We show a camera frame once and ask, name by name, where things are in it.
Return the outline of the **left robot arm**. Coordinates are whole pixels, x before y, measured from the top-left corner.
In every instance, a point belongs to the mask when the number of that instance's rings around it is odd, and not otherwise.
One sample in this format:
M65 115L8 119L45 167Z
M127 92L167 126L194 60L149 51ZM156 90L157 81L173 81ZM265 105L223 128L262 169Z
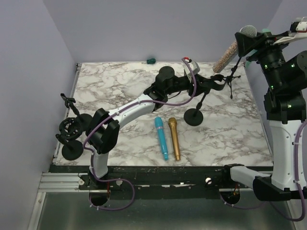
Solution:
M154 83L137 99L112 111L101 108L95 112L86 131L85 140L85 144L91 145L90 184L95 189L102 189L106 185L108 154L116 146L121 128L142 115L152 113L163 105L169 105L170 94L187 91L193 98L202 93L208 94L211 89L220 91L224 88L221 84L224 76L221 74L205 78L199 75L197 70L193 73L194 76L186 73L182 77L177 77L172 67L162 67Z

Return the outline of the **blue microphone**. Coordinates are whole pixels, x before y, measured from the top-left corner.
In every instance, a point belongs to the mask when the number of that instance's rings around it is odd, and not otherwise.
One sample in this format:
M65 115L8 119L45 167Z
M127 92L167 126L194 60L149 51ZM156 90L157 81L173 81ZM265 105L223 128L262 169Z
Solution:
M167 148L167 143L166 143L166 138L165 138L165 133L164 133L164 124L163 124L162 119L160 117L156 117L154 119L154 125L157 130L161 153L163 155L164 160L167 161L168 160L168 148Z

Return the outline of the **black shock mount desk stand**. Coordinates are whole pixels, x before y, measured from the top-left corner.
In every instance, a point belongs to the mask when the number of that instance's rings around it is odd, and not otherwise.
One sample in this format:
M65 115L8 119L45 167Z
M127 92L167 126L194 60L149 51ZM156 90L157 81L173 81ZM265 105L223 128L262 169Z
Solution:
M82 155L83 144L77 140L82 132L83 128L77 118L66 118L60 123L56 139L63 145L61 153L64 159L74 161Z

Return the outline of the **black stand holding silver microphone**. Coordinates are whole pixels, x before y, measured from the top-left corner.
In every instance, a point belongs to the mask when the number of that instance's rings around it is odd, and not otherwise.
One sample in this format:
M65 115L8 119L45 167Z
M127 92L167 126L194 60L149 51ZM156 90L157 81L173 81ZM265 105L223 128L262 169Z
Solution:
M190 126L199 126L203 122L203 114L200 111L202 103L207 94L203 93L202 99L198 102L195 108L188 109L184 113L184 120Z

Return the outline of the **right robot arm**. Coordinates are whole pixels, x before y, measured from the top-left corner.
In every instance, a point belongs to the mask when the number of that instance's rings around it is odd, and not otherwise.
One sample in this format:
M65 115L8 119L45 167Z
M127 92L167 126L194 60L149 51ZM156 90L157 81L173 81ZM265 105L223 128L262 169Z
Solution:
M264 107L273 139L273 173L263 174L239 164L231 165L221 175L223 186L241 183L252 188L261 201L305 199L307 182L304 175L301 133L307 119L307 104L302 90L307 86L307 53L302 51L285 60L283 49L302 33L257 36L235 34L238 55L257 62L268 83Z

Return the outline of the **silver mesh head microphone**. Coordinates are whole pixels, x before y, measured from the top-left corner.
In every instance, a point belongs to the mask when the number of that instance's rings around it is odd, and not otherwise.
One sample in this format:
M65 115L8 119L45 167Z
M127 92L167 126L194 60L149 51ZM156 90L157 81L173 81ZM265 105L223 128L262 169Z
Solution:
M257 29L252 25L246 25L242 27L239 33L247 36L255 37L257 35ZM237 41L234 41L231 46L225 51L221 58L214 64L213 72L220 73L238 54Z

